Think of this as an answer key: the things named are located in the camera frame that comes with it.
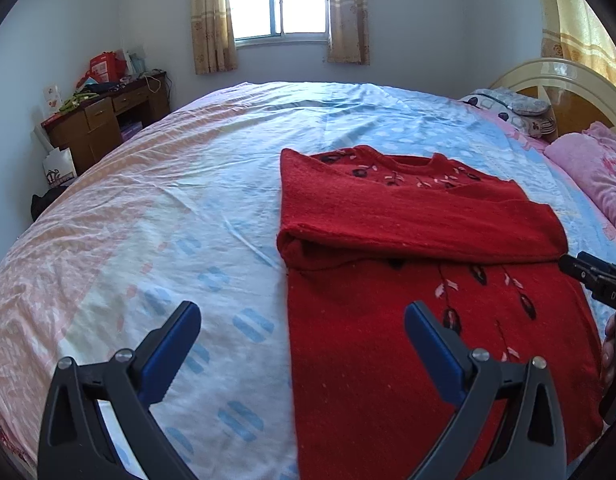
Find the curtain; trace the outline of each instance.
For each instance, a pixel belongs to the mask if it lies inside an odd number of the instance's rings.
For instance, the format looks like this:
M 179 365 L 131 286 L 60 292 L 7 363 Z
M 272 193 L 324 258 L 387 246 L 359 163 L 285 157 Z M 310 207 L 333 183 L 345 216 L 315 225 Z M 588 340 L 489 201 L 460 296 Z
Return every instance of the curtain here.
M 328 61 L 370 64 L 366 0 L 330 0 Z
M 192 0 L 192 43 L 198 74 L 236 69 L 230 0 Z
M 616 86 L 616 46 L 585 0 L 542 0 L 543 57 L 581 63 Z

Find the pink pillow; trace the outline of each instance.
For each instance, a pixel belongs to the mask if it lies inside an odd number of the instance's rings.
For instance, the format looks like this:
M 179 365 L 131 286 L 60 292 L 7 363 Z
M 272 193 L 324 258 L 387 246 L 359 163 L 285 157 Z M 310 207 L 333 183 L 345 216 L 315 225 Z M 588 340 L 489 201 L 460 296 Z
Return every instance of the pink pillow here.
M 616 227 L 616 134 L 593 123 L 580 134 L 566 134 L 544 149 Z

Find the bed sheet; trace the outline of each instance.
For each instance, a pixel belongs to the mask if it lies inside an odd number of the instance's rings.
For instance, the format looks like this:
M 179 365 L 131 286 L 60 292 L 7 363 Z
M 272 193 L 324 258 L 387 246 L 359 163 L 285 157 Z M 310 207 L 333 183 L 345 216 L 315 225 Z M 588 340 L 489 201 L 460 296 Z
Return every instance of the bed sheet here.
M 199 478 L 298 478 L 285 267 L 275 247 L 282 148 L 441 152 L 549 203 L 570 252 L 616 263 L 616 230 L 498 118 L 369 84 L 243 84 L 179 110 L 89 170 L 0 266 L 0 422 L 30 456 L 63 355 L 134 348 L 182 300 L 201 334 L 152 413 Z M 610 309 L 590 301 L 598 328 Z M 142 476 L 109 405 L 120 457 Z

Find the wooden desk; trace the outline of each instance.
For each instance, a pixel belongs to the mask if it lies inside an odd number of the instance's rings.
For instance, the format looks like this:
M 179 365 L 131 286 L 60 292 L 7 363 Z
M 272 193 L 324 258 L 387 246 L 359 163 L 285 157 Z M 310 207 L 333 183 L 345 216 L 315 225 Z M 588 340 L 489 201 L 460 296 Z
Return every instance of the wooden desk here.
M 163 72 L 81 103 L 45 129 L 55 148 L 70 149 L 76 174 L 82 174 L 121 146 L 122 125 L 140 121 L 145 128 L 169 113 L 168 85 Z

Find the headboard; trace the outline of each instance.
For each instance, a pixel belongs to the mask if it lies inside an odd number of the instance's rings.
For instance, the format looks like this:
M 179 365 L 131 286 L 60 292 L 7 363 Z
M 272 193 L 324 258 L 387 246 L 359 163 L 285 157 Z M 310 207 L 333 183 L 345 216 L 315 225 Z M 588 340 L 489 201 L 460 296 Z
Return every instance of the headboard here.
M 616 132 L 616 87 L 579 63 L 545 57 L 527 61 L 495 81 L 552 104 L 559 134 L 581 132 L 600 121 Z

